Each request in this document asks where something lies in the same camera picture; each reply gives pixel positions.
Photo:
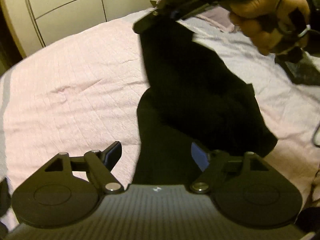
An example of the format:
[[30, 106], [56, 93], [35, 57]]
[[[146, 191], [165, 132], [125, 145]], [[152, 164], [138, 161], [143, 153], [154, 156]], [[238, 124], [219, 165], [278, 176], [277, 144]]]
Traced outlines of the person right hand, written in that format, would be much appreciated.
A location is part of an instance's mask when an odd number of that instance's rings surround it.
[[247, 36], [259, 53], [267, 56], [279, 54], [277, 47], [283, 38], [279, 28], [287, 31], [293, 28], [289, 14], [298, 9], [308, 24], [310, 8], [307, 0], [246, 0], [232, 2], [229, 18]]

